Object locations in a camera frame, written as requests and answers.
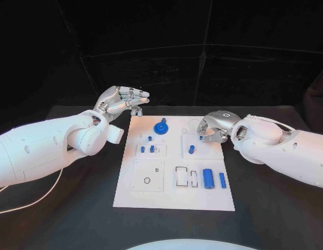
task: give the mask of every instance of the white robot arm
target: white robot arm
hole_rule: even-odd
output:
[[[45,120],[0,135],[0,187],[31,181],[93,155],[105,142],[118,143],[123,130],[109,122],[126,109],[141,116],[138,104],[148,93],[128,87],[106,89],[92,110]]]
[[[266,164],[292,179],[323,188],[323,135],[301,130],[283,131],[278,122],[247,115],[243,119],[227,111],[208,113],[197,128],[204,133],[207,126],[213,135],[203,141],[223,143],[227,140],[242,157],[255,164]]]

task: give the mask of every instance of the black table surface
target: black table surface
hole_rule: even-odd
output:
[[[89,107],[54,106],[47,119]],[[265,116],[308,130],[293,108],[142,107],[144,115],[203,116],[227,110]],[[45,198],[31,207],[0,215],[0,249],[125,249],[165,239],[207,239],[256,249],[323,249],[323,190],[266,165],[249,163],[231,143],[221,144],[234,211],[113,208],[113,194],[129,126],[129,112],[112,124],[123,129],[118,145],[64,168]],[[0,193],[0,211],[35,201],[57,173]]]

